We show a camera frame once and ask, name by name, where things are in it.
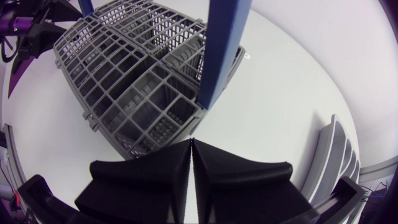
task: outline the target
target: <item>white wall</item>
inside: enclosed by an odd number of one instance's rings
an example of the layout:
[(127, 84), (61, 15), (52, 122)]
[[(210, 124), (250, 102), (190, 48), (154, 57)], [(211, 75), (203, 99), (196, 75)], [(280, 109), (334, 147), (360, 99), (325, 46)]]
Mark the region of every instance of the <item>white wall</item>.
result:
[(336, 83), (354, 119), (362, 166), (398, 155), (398, 47), (379, 1), (253, 0), (252, 9)]

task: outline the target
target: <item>black cable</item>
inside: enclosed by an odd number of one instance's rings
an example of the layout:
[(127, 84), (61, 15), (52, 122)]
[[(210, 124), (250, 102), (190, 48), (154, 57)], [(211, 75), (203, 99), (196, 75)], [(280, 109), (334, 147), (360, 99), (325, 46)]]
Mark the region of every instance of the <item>black cable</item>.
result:
[(377, 188), (378, 188), (381, 184), (382, 184), (383, 186), (387, 187), (385, 184), (383, 184), (383, 182), (380, 182), (380, 183), (377, 185), (377, 187), (374, 189), (374, 191), (377, 191)]
[(383, 186), (385, 186), (386, 188), (387, 188), (387, 185), (386, 184), (383, 184), (383, 182), (380, 182)]
[(4, 39), (5, 39), (5, 37), (1, 37), (1, 58), (2, 58), (2, 61), (3, 61), (3, 62), (8, 63), (8, 62), (10, 62), (10, 61), (15, 57), (15, 55), (17, 55), (17, 53), (18, 53), (20, 37), (17, 38), (16, 49), (15, 49), (14, 53), (13, 53), (10, 57), (7, 57), (7, 56), (6, 56), (6, 49), (5, 49), (5, 47), (4, 47), (4, 44), (5, 44), (5, 40), (4, 40)]
[(7, 178), (7, 176), (6, 176), (6, 173), (4, 173), (4, 171), (3, 171), (2, 167), (1, 167), (1, 164), (0, 164), (0, 169), (1, 169), (2, 174), (4, 175), (4, 178), (6, 178), (6, 181), (7, 181), (8, 184), (10, 185), (11, 190), (12, 190), (12, 193), (14, 193), (14, 189), (12, 188), (11, 183), (8, 181), (8, 178)]

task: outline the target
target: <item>gray dish rack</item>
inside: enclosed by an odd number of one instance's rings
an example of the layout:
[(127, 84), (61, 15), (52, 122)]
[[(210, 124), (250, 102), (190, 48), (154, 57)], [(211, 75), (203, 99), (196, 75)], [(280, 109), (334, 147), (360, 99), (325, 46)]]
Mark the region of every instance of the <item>gray dish rack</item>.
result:
[[(90, 127), (135, 159), (181, 141), (206, 114), (196, 103), (205, 33), (201, 20), (160, 4), (113, 1), (53, 49)], [(243, 55), (239, 47), (226, 85)]]

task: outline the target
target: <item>blue post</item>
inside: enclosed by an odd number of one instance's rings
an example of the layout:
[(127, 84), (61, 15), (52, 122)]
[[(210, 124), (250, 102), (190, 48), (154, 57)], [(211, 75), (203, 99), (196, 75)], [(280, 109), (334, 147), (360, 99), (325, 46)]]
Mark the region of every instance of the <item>blue post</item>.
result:
[(91, 0), (79, 0), (79, 6), (84, 17), (94, 12), (93, 3)]
[(252, 0), (211, 0), (198, 103), (210, 109), (223, 91)]

